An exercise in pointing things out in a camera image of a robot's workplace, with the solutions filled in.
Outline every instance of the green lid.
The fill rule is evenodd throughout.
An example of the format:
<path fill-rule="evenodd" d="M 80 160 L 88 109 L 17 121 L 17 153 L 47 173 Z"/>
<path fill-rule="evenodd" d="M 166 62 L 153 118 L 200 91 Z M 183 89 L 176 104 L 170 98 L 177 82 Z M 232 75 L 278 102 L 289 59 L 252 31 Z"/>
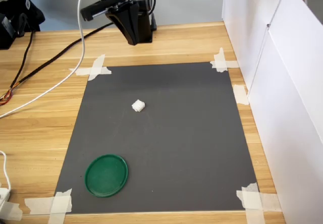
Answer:
<path fill-rule="evenodd" d="M 96 197 L 117 194 L 128 178 L 128 166 L 117 155 L 103 155 L 94 160 L 85 173 L 86 189 Z"/>

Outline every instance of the small white block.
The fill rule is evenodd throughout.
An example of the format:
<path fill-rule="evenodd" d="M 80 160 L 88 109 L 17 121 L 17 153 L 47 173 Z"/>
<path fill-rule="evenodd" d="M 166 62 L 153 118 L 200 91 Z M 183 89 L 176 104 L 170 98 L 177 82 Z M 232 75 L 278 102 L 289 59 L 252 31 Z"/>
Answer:
<path fill-rule="evenodd" d="M 136 100 L 136 102 L 134 102 L 132 104 L 132 108 L 136 111 L 136 112 L 141 112 L 144 108 L 145 108 L 145 102 L 142 102 L 141 100 Z"/>

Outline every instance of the white wall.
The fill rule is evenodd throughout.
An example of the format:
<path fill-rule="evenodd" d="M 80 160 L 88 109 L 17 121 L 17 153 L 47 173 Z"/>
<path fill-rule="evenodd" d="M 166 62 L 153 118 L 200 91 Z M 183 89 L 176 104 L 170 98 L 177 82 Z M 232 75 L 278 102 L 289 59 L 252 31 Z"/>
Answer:
<path fill-rule="evenodd" d="M 32 0 L 45 14 L 41 30 L 77 29 L 77 0 Z M 84 0 L 85 7 L 98 0 Z M 223 0 L 157 0 L 155 17 L 157 25 L 213 22 L 222 20 Z M 108 23 L 102 15 L 84 28 L 97 28 Z"/>

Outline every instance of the black cable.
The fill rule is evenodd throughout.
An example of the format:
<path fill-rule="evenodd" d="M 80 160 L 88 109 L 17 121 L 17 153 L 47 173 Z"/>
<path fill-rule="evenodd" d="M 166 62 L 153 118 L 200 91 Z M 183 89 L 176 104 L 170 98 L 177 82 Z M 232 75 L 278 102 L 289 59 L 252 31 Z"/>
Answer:
<path fill-rule="evenodd" d="M 103 30 L 105 27 L 108 27 L 110 25 L 113 25 L 113 23 L 109 23 L 106 24 L 104 26 L 101 26 L 97 29 L 95 29 L 94 31 L 91 31 L 89 34 L 84 36 L 84 39 L 86 39 L 87 37 Z M 67 47 L 65 47 L 60 53 L 58 53 L 56 56 L 54 56 L 52 59 L 48 60 L 46 63 L 42 64 L 41 66 L 39 66 L 37 69 L 35 69 L 34 71 L 32 71 L 30 74 L 28 74 L 27 76 L 25 76 L 24 78 L 22 78 L 21 80 L 19 80 L 19 83 L 24 82 L 25 80 L 27 80 L 28 78 L 32 77 L 33 75 L 35 75 L 36 73 L 38 73 L 40 70 L 42 70 L 43 68 L 45 68 L 46 66 L 48 66 L 49 64 L 51 64 L 52 62 L 54 62 L 55 60 L 57 60 L 58 58 L 60 58 L 64 53 L 66 53 L 69 49 L 71 49 L 71 47 L 73 47 L 75 44 L 79 43 L 80 41 L 82 41 L 81 38 L 77 39 L 76 41 L 72 42 L 70 45 L 68 45 Z"/>
<path fill-rule="evenodd" d="M 156 0 L 153 0 L 153 5 L 148 15 L 151 15 L 153 13 L 153 11 L 155 10 L 155 7 L 156 7 Z"/>
<path fill-rule="evenodd" d="M 29 48 L 30 48 L 30 45 L 31 45 L 31 42 L 32 42 L 32 38 L 33 38 L 33 36 L 34 36 L 34 33 L 35 33 L 35 31 L 31 31 L 29 44 L 28 44 L 28 46 L 27 46 L 27 48 L 26 48 L 26 50 L 25 50 L 24 58 L 22 59 L 22 64 L 21 64 L 21 66 L 20 66 L 20 69 L 19 69 L 19 71 L 18 71 L 17 75 L 15 76 L 15 79 L 12 81 L 12 83 L 11 83 L 11 85 L 10 85 L 10 88 L 12 88 L 12 87 L 15 85 L 15 83 L 16 83 L 16 81 L 17 81 L 17 79 L 18 79 L 19 75 L 21 74 L 22 69 L 23 69 L 23 68 L 24 68 L 24 66 L 25 66 L 25 62 L 26 62 L 26 58 L 27 58 L 27 53 L 28 53 L 28 51 L 29 51 Z"/>

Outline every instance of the gray mat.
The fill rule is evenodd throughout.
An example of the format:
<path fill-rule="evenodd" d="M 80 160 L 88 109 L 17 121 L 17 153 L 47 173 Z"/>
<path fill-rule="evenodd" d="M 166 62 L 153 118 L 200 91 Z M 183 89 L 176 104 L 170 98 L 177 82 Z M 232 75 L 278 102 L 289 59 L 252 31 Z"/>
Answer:
<path fill-rule="evenodd" d="M 109 69 L 87 83 L 56 188 L 73 188 L 72 213 L 243 210 L 236 190 L 256 177 L 228 72 L 210 63 Z M 104 154 L 122 156 L 129 178 L 97 198 L 84 174 Z"/>

